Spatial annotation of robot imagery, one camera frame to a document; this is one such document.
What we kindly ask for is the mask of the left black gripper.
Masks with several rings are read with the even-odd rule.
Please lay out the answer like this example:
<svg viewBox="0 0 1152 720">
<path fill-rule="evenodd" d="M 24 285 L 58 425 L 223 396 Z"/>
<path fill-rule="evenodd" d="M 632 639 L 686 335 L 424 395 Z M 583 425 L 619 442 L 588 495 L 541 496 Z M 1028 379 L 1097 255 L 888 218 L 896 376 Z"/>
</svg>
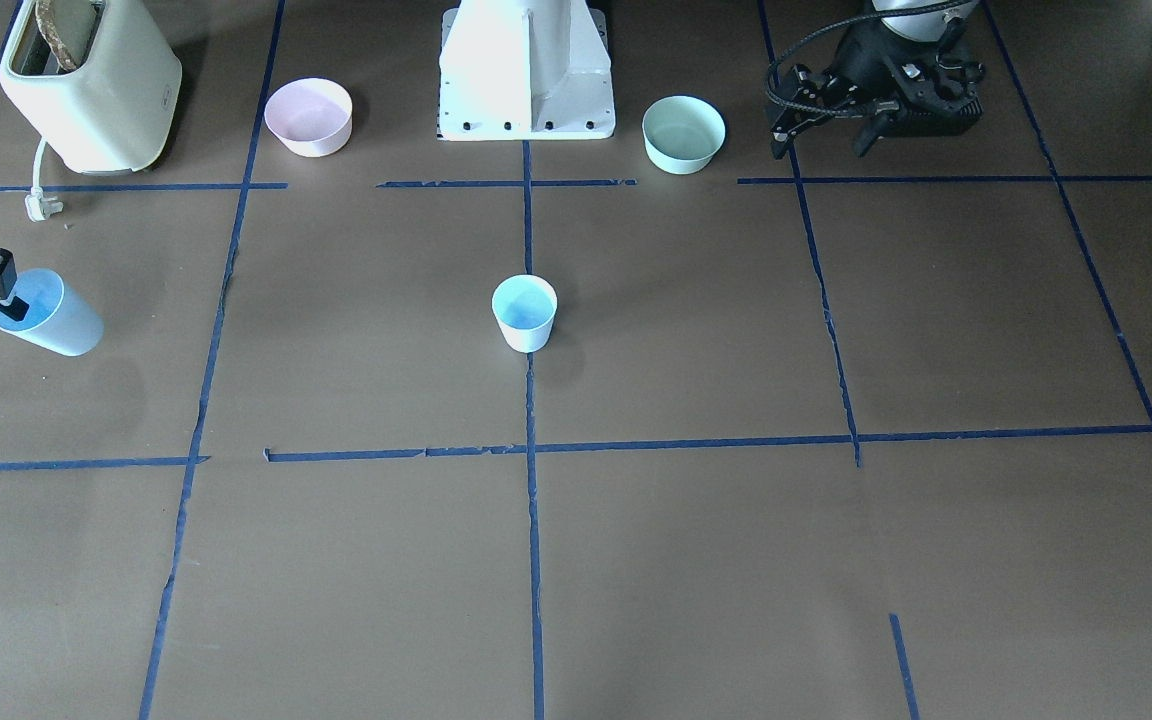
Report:
<svg viewBox="0 0 1152 720">
<path fill-rule="evenodd" d="M 910 40 L 882 20 L 846 29 L 817 92 L 827 108 L 770 101 L 772 158 L 786 158 L 796 138 L 826 123 L 832 109 L 870 109 L 852 138 L 856 158 L 882 137 L 963 135 L 983 118 L 979 85 L 986 76 L 965 33 L 965 20 L 942 20 L 929 41 Z"/>
</svg>

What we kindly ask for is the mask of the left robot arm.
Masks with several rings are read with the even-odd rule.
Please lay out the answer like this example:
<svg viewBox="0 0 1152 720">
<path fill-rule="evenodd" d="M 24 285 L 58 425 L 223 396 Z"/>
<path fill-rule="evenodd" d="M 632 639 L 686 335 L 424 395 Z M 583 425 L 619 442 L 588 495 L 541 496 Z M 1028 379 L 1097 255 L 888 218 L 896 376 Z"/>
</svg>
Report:
<svg viewBox="0 0 1152 720">
<path fill-rule="evenodd" d="M 794 41 L 765 70 L 771 156 L 808 129 L 856 120 L 855 156 L 882 138 L 965 135 L 983 115 L 986 68 L 965 41 L 975 1 L 864 1 Z"/>
</svg>

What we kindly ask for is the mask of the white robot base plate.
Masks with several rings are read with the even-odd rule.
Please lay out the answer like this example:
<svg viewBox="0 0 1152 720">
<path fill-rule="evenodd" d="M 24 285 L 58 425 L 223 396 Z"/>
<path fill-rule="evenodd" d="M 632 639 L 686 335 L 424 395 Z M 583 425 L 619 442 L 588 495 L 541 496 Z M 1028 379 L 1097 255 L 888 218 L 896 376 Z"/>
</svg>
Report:
<svg viewBox="0 0 1152 720">
<path fill-rule="evenodd" d="M 585 1 L 462 1 L 444 12 L 435 136 L 602 141 L 617 126 L 608 23 Z"/>
</svg>

